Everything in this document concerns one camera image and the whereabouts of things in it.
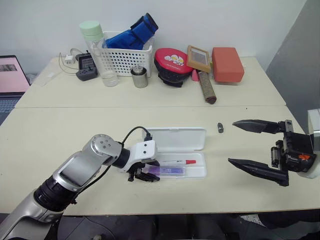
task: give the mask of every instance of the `laptop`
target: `laptop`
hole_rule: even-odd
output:
[[[0,125],[29,86],[17,57],[0,56]]]

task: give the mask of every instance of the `pen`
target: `pen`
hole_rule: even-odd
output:
[[[163,165],[188,165],[188,164],[195,164],[197,163],[196,160],[168,160],[168,161],[161,161]]]

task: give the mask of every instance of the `white table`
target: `white table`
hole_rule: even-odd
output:
[[[120,82],[115,87],[104,86],[99,77],[83,82],[64,72],[44,86],[37,85],[37,81],[43,80],[37,79],[16,108],[286,105],[255,57],[242,57],[241,62],[245,74],[240,83],[223,84],[211,80],[217,96],[214,105],[205,102],[199,82],[189,78],[182,88],[168,86],[158,78],[157,69],[153,66],[146,88],[136,88],[132,77],[120,77]],[[50,65],[59,69],[58,59],[54,58]]]
[[[95,134],[122,140],[137,125],[204,127],[207,177],[202,180],[128,182],[115,167],[81,194],[67,215],[226,213],[320,207],[320,178],[290,172],[290,186],[251,176],[228,158],[270,165],[270,148],[282,134],[257,134],[232,126],[243,119],[293,120],[286,106],[228,107],[54,107],[14,109],[0,126],[0,213],[10,213],[72,153]],[[218,133],[217,122],[224,125]],[[141,140],[137,131],[128,146]]]

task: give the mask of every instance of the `white basket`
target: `white basket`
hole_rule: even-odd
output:
[[[104,34],[108,38],[112,38],[121,32],[105,31]],[[152,45],[155,37],[151,37],[143,46],[143,50],[130,50],[118,48],[102,48],[101,56],[97,56],[98,61],[101,61],[106,70],[110,69],[111,57],[113,68],[118,76],[130,77],[130,70],[135,65],[140,65],[146,69],[147,77],[151,76],[152,72]]]

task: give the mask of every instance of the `orange foam block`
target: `orange foam block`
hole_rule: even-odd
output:
[[[212,50],[214,80],[238,83],[245,74],[238,53],[234,47],[214,47]]]

